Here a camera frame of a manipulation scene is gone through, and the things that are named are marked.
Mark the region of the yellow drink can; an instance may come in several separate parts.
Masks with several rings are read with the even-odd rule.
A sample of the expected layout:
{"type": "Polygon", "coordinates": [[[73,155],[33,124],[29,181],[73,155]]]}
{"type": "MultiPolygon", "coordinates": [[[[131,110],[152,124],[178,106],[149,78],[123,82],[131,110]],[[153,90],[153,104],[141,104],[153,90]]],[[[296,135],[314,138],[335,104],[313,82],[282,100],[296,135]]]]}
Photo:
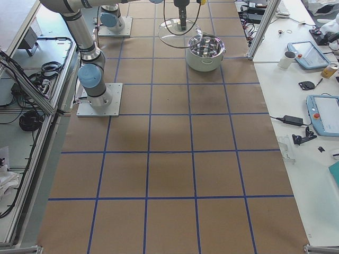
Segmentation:
{"type": "Polygon", "coordinates": [[[323,78],[329,79],[338,71],[338,64],[330,63],[324,70],[321,72],[323,78]]]}

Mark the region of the white pot with steel rim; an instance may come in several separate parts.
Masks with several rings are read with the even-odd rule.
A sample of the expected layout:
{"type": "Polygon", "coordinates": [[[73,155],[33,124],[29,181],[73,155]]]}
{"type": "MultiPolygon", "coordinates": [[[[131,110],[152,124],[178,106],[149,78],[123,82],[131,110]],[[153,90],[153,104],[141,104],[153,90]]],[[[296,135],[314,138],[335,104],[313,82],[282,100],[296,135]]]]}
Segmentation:
{"type": "Polygon", "coordinates": [[[203,34],[188,41],[186,63],[194,70],[209,72],[218,68],[226,51],[224,42],[217,36],[203,34]]]}

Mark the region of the blue teach pendant far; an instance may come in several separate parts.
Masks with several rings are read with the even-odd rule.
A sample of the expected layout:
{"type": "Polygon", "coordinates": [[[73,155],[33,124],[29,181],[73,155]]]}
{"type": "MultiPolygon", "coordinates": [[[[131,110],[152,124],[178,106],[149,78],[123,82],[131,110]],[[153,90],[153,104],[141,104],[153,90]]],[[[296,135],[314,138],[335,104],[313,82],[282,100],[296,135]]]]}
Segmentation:
{"type": "Polygon", "coordinates": [[[321,69],[327,67],[331,62],[321,52],[320,48],[311,41],[290,42],[287,44],[287,49],[301,54],[301,57],[296,57],[296,62],[305,69],[321,69]]]}

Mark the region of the black power adapter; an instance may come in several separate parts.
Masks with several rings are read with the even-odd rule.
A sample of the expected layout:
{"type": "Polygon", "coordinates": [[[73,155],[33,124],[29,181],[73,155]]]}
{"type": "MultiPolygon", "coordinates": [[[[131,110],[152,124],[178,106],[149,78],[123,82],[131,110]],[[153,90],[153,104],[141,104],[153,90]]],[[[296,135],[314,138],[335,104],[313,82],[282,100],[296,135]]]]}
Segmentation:
{"type": "Polygon", "coordinates": [[[294,126],[303,126],[304,121],[303,121],[302,118],[299,118],[299,117],[285,115],[283,117],[283,123],[289,124],[289,125],[294,125],[294,126]]]}

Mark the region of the glass pot lid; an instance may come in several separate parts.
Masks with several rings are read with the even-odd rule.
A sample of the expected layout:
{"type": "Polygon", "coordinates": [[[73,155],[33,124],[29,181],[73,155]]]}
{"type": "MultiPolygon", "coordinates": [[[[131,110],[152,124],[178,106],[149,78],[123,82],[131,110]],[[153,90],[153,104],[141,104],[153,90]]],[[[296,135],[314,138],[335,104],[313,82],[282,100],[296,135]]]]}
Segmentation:
{"type": "Polygon", "coordinates": [[[166,45],[185,49],[198,44],[203,36],[201,28],[193,21],[186,19],[186,29],[182,30],[181,21],[168,19],[158,27],[158,37],[166,45]]]}

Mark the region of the black round disc object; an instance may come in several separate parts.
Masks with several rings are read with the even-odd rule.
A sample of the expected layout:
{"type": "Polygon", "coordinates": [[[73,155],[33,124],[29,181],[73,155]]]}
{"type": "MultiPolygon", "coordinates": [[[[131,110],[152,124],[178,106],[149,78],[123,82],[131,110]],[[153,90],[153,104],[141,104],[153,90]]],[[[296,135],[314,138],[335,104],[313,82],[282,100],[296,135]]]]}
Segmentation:
{"type": "Polygon", "coordinates": [[[315,84],[311,81],[302,81],[302,82],[299,82],[298,85],[302,90],[313,90],[313,89],[315,89],[315,84]]]}

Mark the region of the aluminium frame post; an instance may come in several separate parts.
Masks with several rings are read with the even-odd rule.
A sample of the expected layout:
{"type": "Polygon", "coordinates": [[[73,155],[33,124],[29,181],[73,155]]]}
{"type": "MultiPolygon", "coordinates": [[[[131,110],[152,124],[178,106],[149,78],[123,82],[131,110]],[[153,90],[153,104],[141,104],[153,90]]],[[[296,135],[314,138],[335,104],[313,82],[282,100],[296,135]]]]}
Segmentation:
{"type": "Polygon", "coordinates": [[[266,8],[266,11],[263,15],[262,21],[260,22],[260,25],[257,29],[257,33],[255,35],[255,38],[252,40],[252,44],[249,48],[249,51],[247,53],[247,58],[249,60],[253,60],[255,57],[255,54],[260,46],[260,44],[263,41],[264,35],[270,25],[271,19],[274,16],[274,13],[279,5],[279,0],[271,0],[269,1],[269,4],[266,8]]]}

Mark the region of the blue teach pendant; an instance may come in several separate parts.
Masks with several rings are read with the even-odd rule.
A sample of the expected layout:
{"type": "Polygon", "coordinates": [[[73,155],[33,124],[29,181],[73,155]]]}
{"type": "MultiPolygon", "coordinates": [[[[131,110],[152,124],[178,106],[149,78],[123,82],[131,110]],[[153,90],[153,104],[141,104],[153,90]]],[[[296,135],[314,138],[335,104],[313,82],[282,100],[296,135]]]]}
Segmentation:
{"type": "Polygon", "coordinates": [[[311,41],[290,42],[287,44],[287,49],[301,54],[301,57],[296,57],[296,62],[305,69],[321,69],[327,67],[331,62],[321,52],[320,48],[311,41]]]}
{"type": "Polygon", "coordinates": [[[306,106],[319,135],[338,137],[338,96],[308,95],[306,106]]]}

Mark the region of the blue teach pendant near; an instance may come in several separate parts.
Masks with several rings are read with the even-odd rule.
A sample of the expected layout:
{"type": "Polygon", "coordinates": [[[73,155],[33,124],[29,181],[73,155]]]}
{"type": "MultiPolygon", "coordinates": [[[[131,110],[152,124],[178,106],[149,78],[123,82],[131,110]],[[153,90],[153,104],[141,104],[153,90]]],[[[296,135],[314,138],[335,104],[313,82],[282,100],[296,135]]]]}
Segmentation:
{"type": "Polygon", "coordinates": [[[306,106],[319,135],[338,137],[338,96],[308,95],[306,106]]]}

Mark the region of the white mug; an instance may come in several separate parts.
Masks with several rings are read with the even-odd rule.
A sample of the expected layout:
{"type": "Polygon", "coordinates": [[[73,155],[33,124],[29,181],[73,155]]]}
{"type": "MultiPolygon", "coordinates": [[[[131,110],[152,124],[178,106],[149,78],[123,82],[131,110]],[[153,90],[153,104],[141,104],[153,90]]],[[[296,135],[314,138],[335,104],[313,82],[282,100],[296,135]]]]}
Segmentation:
{"type": "Polygon", "coordinates": [[[294,52],[294,51],[290,51],[290,50],[285,51],[282,58],[278,62],[278,67],[280,67],[282,69],[288,69],[289,66],[295,60],[296,56],[297,56],[296,52],[294,52]]]}

